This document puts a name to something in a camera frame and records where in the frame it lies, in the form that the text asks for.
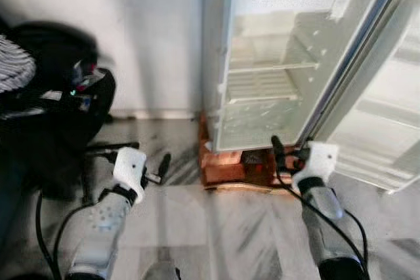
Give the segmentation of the grey robot leg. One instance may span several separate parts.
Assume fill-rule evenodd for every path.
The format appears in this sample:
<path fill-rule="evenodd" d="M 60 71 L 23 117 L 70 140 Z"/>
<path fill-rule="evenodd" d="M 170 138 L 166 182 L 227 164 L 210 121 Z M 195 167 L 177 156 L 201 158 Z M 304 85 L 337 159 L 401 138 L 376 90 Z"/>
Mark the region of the grey robot leg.
<path fill-rule="evenodd" d="M 144 272 L 142 280 L 181 280 L 180 269 L 172 261 L 154 262 Z"/>

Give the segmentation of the white mini fridge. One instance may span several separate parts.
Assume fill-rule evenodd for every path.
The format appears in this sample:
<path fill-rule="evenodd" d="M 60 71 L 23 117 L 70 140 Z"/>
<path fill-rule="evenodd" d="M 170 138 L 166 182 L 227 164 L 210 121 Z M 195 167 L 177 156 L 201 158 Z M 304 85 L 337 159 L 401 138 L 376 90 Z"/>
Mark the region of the white mini fridge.
<path fill-rule="evenodd" d="M 378 0 L 204 0 L 202 113 L 212 151 L 245 151 L 303 141 L 323 114 L 359 47 Z M 318 62 L 286 70 L 297 100 L 229 104 L 231 62 Z"/>

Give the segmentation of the black bag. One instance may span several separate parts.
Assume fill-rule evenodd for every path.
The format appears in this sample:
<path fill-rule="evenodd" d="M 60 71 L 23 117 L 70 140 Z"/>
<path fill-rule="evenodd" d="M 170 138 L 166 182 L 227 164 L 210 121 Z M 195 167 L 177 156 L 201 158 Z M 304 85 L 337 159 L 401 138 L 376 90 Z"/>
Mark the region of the black bag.
<path fill-rule="evenodd" d="M 0 93 L 0 146 L 26 167 L 44 196 L 75 194 L 86 148 L 109 118 L 117 83 L 95 39 L 58 22 L 25 22 L 0 34 L 28 52 L 29 85 Z"/>

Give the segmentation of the glass fridge shelf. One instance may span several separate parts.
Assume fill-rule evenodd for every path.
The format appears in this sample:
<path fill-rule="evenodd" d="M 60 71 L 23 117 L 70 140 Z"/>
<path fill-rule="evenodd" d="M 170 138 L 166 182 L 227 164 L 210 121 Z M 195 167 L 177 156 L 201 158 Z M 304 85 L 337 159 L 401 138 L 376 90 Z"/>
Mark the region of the glass fridge shelf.
<path fill-rule="evenodd" d="M 290 64 L 284 64 L 284 62 L 231 62 L 231 64 L 228 65 L 228 72 L 263 72 L 272 70 L 291 70 L 291 68 L 317 68 L 318 66 L 318 62 L 291 62 Z"/>

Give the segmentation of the person in striped shirt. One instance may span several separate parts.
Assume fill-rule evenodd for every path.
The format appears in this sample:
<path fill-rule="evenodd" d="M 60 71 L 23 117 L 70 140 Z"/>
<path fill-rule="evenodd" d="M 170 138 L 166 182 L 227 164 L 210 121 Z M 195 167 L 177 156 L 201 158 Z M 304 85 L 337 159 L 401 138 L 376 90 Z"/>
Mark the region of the person in striped shirt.
<path fill-rule="evenodd" d="M 34 58 L 23 47 L 0 34 L 0 93 L 26 87 L 35 74 Z"/>

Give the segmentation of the white ribbed fridge shelf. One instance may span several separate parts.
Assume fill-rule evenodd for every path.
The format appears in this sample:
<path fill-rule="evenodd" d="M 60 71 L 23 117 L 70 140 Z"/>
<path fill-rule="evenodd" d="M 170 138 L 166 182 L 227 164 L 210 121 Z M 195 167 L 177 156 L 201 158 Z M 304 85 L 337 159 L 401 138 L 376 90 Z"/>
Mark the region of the white ribbed fridge shelf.
<path fill-rule="evenodd" d="M 229 104 L 262 100 L 297 100 L 298 89 L 286 70 L 264 70 L 228 74 Z"/>

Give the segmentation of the white fridge door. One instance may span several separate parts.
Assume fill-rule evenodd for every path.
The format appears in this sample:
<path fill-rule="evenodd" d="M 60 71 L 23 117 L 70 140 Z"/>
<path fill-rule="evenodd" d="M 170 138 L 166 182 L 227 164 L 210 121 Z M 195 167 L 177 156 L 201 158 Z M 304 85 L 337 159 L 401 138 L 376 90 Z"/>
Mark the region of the white fridge door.
<path fill-rule="evenodd" d="M 312 138 L 336 171 L 393 194 L 419 178 L 420 0 L 378 0 Z"/>

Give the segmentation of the orange wooden fridge base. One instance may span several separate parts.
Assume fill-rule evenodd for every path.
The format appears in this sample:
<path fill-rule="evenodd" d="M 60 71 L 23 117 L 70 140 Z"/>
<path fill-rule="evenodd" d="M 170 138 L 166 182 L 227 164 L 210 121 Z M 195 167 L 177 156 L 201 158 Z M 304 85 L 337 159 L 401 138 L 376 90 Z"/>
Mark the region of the orange wooden fridge base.
<path fill-rule="evenodd" d="M 270 148 L 213 152 L 206 115 L 199 115 L 199 121 L 198 161 L 205 190 L 287 194 L 283 187 L 298 171 L 281 171 Z"/>

